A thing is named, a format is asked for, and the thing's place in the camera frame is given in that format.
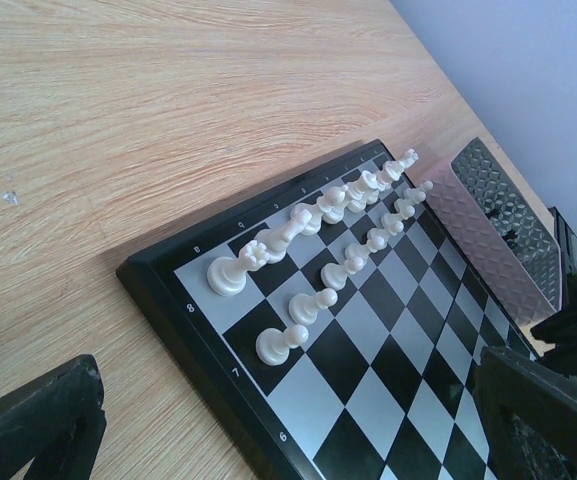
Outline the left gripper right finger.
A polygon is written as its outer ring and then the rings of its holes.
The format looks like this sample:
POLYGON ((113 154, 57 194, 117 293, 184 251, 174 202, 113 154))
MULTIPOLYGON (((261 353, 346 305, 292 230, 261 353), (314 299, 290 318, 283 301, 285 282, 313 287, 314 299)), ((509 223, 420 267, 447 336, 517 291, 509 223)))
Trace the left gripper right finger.
POLYGON ((577 479, 577 384, 485 347, 473 396, 499 479, 577 479))

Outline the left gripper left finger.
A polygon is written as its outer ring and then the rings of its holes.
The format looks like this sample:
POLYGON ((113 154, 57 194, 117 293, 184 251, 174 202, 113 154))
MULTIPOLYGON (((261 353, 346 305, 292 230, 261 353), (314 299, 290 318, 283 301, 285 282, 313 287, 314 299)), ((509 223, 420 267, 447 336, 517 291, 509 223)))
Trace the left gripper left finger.
POLYGON ((0 479, 88 479, 107 426, 91 354, 78 355, 0 397, 0 479))

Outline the black and silver chessboard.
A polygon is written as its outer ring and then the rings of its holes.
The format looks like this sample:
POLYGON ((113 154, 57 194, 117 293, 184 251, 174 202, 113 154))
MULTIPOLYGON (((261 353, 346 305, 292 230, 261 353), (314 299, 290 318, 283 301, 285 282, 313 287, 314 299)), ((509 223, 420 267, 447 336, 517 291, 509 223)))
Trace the black and silver chessboard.
POLYGON ((118 278, 204 402, 264 479, 496 479, 473 390, 486 347, 535 351, 434 211, 401 233, 319 312, 279 366, 257 356, 322 268, 364 243, 410 182, 360 213, 296 237, 243 291, 216 294, 213 260, 235 256, 292 208, 391 159, 372 141, 131 255, 118 278))

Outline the pink tin with chess pieces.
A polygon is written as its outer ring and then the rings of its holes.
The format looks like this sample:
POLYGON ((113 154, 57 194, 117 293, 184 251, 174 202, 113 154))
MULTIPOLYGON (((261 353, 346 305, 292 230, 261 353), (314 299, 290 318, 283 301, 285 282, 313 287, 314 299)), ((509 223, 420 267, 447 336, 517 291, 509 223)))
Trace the pink tin with chess pieces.
POLYGON ((558 312, 559 244, 484 142, 471 140, 427 178, 429 207, 516 323, 558 312))

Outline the white rook chess piece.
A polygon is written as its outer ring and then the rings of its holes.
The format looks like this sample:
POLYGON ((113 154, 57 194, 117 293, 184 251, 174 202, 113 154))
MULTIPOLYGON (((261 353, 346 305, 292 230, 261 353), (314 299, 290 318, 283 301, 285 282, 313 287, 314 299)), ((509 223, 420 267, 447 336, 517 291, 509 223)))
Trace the white rook chess piece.
POLYGON ((251 240, 241 248, 236 258, 222 256, 210 264, 207 270, 209 286, 222 296, 237 295, 245 288, 247 273, 258 271, 268 260, 266 245, 251 240))

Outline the white knight chess piece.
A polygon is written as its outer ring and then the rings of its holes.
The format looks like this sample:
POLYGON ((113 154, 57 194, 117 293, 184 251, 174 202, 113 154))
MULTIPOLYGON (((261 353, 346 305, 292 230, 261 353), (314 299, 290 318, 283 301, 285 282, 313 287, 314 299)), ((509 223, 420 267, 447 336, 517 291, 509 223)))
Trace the white knight chess piece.
POLYGON ((304 209, 283 226, 276 229, 260 230, 256 234, 254 239, 266 246, 269 256, 268 264, 278 263, 285 257, 292 240, 305 229, 311 219, 311 212, 304 209))

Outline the white pawn nearest corner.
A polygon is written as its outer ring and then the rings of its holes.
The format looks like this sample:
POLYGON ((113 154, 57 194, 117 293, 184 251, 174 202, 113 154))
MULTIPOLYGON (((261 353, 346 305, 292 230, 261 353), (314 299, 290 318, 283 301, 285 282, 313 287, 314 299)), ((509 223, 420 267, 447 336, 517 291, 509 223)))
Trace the white pawn nearest corner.
POLYGON ((267 328, 256 339, 256 353, 264 364, 278 366, 287 360, 292 349, 302 346, 308 338, 308 329, 300 324, 287 327, 283 331, 267 328))

